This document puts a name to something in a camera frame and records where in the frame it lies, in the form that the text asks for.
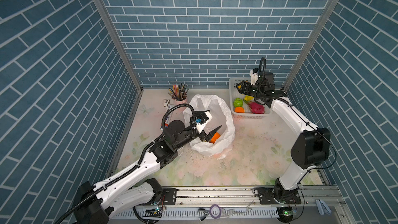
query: metal frame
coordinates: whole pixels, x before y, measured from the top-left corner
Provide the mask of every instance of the metal frame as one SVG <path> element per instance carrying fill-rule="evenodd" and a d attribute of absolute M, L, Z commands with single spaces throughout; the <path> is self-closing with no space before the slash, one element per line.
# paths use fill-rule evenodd
<path fill-rule="evenodd" d="M 239 218 L 264 218 L 267 216 L 264 209 L 272 209 L 276 207 L 288 207 L 288 204 L 273 204 L 261 205 L 259 198 L 254 195 L 253 186 L 221 186 L 221 187 L 176 187 L 176 205 L 168 205 L 167 212 L 163 216 L 163 220 L 193 220 L 197 219 L 198 208 L 209 208 L 213 204 L 217 204 L 222 208 L 234 208 L 236 210 L 244 211 L 248 205 L 251 210 L 247 214 L 240 214 Z M 316 207 L 316 199 L 322 199 L 329 207 L 334 207 L 332 211 L 337 215 L 337 219 L 342 224 L 355 224 L 354 219 L 338 189 L 337 186 L 302 186 L 301 191 L 302 203 L 297 205 L 301 207 Z M 137 211 L 143 215 L 143 210 L 146 208 L 153 208 L 150 206 L 137 206 Z M 135 219 L 135 215 L 131 210 L 126 210 L 118 213 L 115 219 Z"/>
<path fill-rule="evenodd" d="M 142 92 L 142 86 L 137 78 L 137 76 L 134 73 L 134 69 L 132 68 L 131 62 L 129 60 L 129 57 L 127 56 L 126 50 L 124 49 L 122 42 L 119 38 L 119 35 L 117 34 L 116 28 L 112 23 L 111 17 L 109 16 L 109 13 L 105 7 L 105 4 L 103 3 L 102 0 L 93 0 L 95 6 L 97 7 L 98 13 L 105 24 L 105 27 L 107 28 L 109 35 L 112 38 L 113 43 L 115 44 L 115 47 L 117 49 L 117 52 L 119 52 L 119 55 L 126 66 L 127 72 L 129 73 L 132 82 L 134 85 L 137 87 L 138 92 Z"/>
<path fill-rule="evenodd" d="M 254 201 L 251 207 L 287 207 L 288 204 L 261 205 L 254 195 L 253 188 L 261 186 L 197 186 L 173 187 L 177 189 L 176 205 L 168 208 L 208 208 L 213 204 L 220 207 L 246 207 Z M 301 186 L 306 206 L 315 207 L 316 199 L 322 199 L 328 206 L 346 206 L 340 190 L 335 185 Z"/>
<path fill-rule="evenodd" d="M 129 117 L 126 120 L 126 125 L 123 128 L 122 135 L 120 136 L 119 142 L 118 142 L 116 150 L 115 150 L 115 154 L 112 157 L 111 163 L 109 165 L 109 169 L 106 173 L 106 177 L 110 177 L 112 175 L 112 173 L 116 171 L 117 164 L 119 163 L 120 156 L 122 155 L 123 148 L 126 144 L 127 136 L 129 135 L 129 132 L 130 132 L 130 129 L 132 126 L 132 122 L 134 120 L 135 114 L 137 113 L 138 105 L 140 104 L 142 94 L 143 94 L 143 89 L 135 97 L 135 102 L 131 108 Z"/>
<path fill-rule="evenodd" d="M 294 77 L 298 73 L 301 65 L 307 58 L 308 53 L 310 52 L 311 48 L 313 47 L 316 39 L 318 38 L 319 34 L 321 33 L 323 27 L 325 26 L 327 20 L 329 19 L 331 13 L 333 12 L 334 8 L 336 7 L 339 0 L 328 0 L 325 5 L 325 8 L 319 17 L 318 21 L 315 24 L 314 29 L 312 30 L 310 36 L 308 37 L 307 42 L 304 44 L 300 55 L 297 57 L 296 63 L 294 64 L 292 70 L 290 71 L 289 75 L 287 76 L 286 81 L 284 82 L 282 89 L 286 91 L 290 84 L 293 82 Z"/>

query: plastic bag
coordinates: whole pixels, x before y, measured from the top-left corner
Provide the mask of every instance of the plastic bag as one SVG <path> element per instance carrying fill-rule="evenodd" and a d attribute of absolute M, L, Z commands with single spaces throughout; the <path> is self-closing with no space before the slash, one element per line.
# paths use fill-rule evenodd
<path fill-rule="evenodd" d="M 204 129 L 207 134 L 216 127 L 222 125 L 217 131 L 221 134 L 221 137 L 219 137 L 214 144 L 202 142 L 199 138 L 196 138 L 189 143 L 191 148 L 206 157 L 214 156 L 218 159 L 225 158 L 226 154 L 232 150 L 232 141 L 234 141 L 235 138 L 234 121 L 228 105 L 217 95 L 195 95 L 189 104 L 195 111 L 210 110 L 212 119 L 206 124 Z M 186 126 L 189 126 L 190 117 L 192 117 L 191 110 L 186 108 L 184 110 L 184 121 Z"/>

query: orange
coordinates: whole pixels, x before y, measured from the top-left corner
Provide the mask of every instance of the orange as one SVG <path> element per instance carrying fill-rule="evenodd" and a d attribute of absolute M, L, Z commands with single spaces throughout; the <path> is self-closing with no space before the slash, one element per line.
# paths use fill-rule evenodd
<path fill-rule="evenodd" d="M 221 135 L 216 132 L 216 134 L 214 134 L 214 136 L 211 138 L 210 142 L 214 144 L 219 137 L 221 137 Z"/>
<path fill-rule="evenodd" d="M 235 107 L 235 112 L 245 113 L 245 109 L 243 107 Z"/>

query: blue tile wall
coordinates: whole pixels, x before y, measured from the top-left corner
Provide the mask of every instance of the blue tile wall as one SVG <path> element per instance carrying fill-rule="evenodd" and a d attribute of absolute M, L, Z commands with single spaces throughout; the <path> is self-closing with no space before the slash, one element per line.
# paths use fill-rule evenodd
<path fill-rule="evenodd" d="M 281 86 L 327 2 L 103 1 L 144 87 L 226 87 L 263 56 Z"/>
<path fill-rule="evenodd" d="M 398 0 L 340 0 L 289 88 L 331 130 L 327 174 L 357 223 L 398 217 L 397 11 Z"/>
<path fill-rule="evenodd" d="M 0 223 L 52 223 L 105 177 L 137 90 L 92 0 L 0 9 Z"/>

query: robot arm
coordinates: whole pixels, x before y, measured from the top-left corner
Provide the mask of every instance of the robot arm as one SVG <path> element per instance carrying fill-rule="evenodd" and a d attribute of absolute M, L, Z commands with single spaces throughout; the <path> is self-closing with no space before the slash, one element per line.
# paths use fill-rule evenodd
<path fill-rule="evenodd" d="M 300 181 L 305 174 L 316 168 L 329 157 L 330 132 L 319 128 L 307 119 L 282 90 L 275 90 L 272 72 L 266 71 L 266 60 L 263 57 L 260 67 L 250 71 L 251 82 L 236 85 L 239 93 L 250 95 L 264 102 L 276 112 L 296 134 L 296 142 L 291 149 L 292 162 L 285 173 L 277 178 L 274 187 L 275 199 L 288 201 L 297 192 Z"/>
<path fill-rule="evenodd" d="M 191 125 L 185 127 L 182 121 L 175 120 L 165 128 L 167 116 L 179 107 L 191 109 Z M 132 187 L 173 161 L 178 157 L 178 150 L 195 138 L 209 142 L 221 127 L 206 134 L 203 129 L 211 119 L 209 111 L 194 111 L 189 104 L 171 108 L 162 119 L 163 133 L 144 148 L 139 160 L 94 185 L 89 182 L 82 184 L 75 195 L 74 206 L 55 223 L 61 223 L 73 212 L 78 224 L 106 224 L 123 210 L 147 202 L 156 204 L 163 189 L 155 179 L 148 179 L 142 185 Z"/>

